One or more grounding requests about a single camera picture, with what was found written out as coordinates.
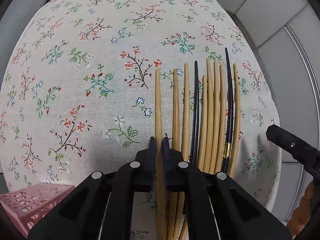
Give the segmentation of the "person's right hand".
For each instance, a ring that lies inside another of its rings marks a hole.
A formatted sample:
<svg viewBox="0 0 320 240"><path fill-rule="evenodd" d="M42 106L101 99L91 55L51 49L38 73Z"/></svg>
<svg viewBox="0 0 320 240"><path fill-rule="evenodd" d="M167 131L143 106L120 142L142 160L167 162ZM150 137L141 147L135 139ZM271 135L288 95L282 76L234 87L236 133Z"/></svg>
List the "person's right hand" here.
<svg viewBox="0 0 320 240"><path fill-rule="evenodd" d="M311 218L311 199L314 192L314 182L311 181L305 189L303 197L300 199L299 206L294 210L286 227L294 239L306 226Z"/></svg>

